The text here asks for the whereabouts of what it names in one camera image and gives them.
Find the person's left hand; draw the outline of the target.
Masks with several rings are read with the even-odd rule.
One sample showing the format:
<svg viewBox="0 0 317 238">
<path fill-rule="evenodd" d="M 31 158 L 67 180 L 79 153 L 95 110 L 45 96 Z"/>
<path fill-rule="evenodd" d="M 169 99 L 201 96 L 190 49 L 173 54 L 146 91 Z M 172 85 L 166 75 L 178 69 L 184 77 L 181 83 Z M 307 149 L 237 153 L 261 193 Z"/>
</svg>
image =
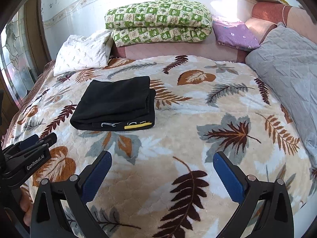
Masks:
<svg viewBox="0 0 317 238">
<path fill-rule="evenodd" d="M 33 200 L 31 199 L 29 192 L 25 189 L 21 189 L 20 207 L 24 212 L 25 225 L 30 226 L 33 211 Z"/>
</svg>

